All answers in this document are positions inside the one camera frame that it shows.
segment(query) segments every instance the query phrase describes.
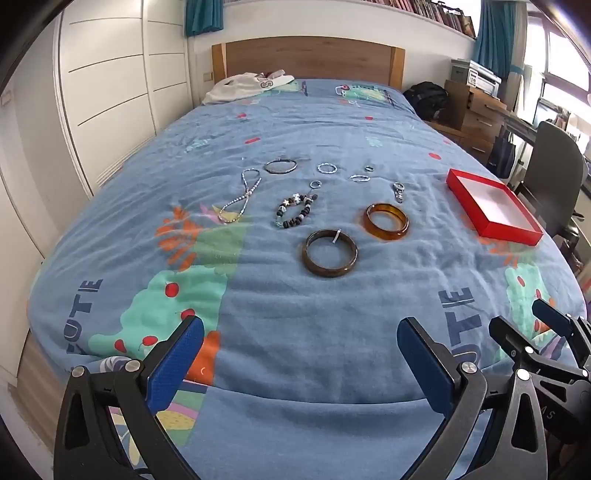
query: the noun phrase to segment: teal curtain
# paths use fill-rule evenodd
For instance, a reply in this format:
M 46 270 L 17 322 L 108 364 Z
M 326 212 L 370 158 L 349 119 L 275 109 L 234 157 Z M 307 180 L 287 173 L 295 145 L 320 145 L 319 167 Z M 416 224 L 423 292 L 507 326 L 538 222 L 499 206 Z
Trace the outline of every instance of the teal curtain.
M 473 59 L 502 79 L 506 79 L 511 71 L 516 14 L 516 2 L 482 0 Z
M 185 34 L 188 37 L 223 29 L 223 0 L 187 0 Z

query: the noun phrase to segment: metal screw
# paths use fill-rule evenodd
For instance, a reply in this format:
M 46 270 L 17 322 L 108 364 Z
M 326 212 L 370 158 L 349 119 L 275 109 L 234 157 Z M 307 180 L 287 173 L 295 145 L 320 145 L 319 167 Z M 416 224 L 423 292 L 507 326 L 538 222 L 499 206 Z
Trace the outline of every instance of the metal screw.
M 125 369 L 128 372 L 137 372 L 139 370 L 140 363 L 138 360 L 130 360 L 125 364 Z
M 467 374 L 475 374 L 478 370 L 478 367 L 472 362 L 464 362 L 462 363 L 462 370 L 464 370 L 464 372 Z
M 79 366 L 72 369 L 72 376 L 75 378 L 81 377 L 84 375 L 84 367 Z
M 530 379 L 530 373 L 522 368 L 517 371 L 517 376 L 524 382 L 527 382 Z

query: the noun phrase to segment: blue gripper pad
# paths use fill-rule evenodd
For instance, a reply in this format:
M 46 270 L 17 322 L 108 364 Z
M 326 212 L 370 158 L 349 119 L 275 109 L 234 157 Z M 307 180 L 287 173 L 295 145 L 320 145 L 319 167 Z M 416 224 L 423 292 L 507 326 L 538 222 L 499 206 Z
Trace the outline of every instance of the blue gripper pad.
M 191 325 L 160 361 L 146 383 L 146 404 L 152 412 L 166 410 L 201 349 L 205 337 L 203 322 L 195 317 Z
M 561 337 L 568 338 L 573 334 L 570 320 L 544 300 L 534 300 L 531 305 L 531 313 Z
M 454 383 L 407 320 L 396 332 L 398 348 L 431 408 L 448 418 L 454 410 Z

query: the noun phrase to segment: red cherry print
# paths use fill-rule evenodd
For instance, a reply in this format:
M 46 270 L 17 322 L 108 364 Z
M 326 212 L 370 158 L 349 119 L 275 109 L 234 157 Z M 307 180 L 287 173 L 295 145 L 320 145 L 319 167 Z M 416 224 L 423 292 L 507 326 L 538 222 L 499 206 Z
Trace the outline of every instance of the red cherry print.
M 148 335 L 147 337 L 144 337 L 144 339 L 142 340 L 142 343 L 145 346 L 152 346 L 155 343 L 158 343 L 158 338 L 155 337 L 154 335 Z
M 115 350 L 117 350 L 118 352 L 127 353 L 127 350 L 125 348 L 125 344 L 123 343 L 122 339 L 116 340 L 114 347 L 115 347 Z
M 181 320 L 184 320 L 185 318 L 187 318 L 189 315 L 195 315 L 195 310 L 193 309 L 187 309 L 187 310 L 183 310 L 181 312 Z
M 167 297 L 176 297 L 178 295 L 178 283 L 167 283 L 164 293 Z

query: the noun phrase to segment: wooden nightstand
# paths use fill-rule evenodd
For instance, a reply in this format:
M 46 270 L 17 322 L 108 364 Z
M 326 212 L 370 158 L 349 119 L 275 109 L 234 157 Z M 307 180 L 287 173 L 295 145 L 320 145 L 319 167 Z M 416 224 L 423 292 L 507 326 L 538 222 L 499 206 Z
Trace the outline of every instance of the wooden nightstand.
M 495 109 L 506 110 L 506 105 L 463 83 L 448 80 L 445 89 L 449 92 L 449 106 L 441 112 L 437 123 L 431 126 L 486 165 L 495 138 L 504 123 L 503 116 Z M 446 134 L 442 127 L 451 127 L 453 133 Z

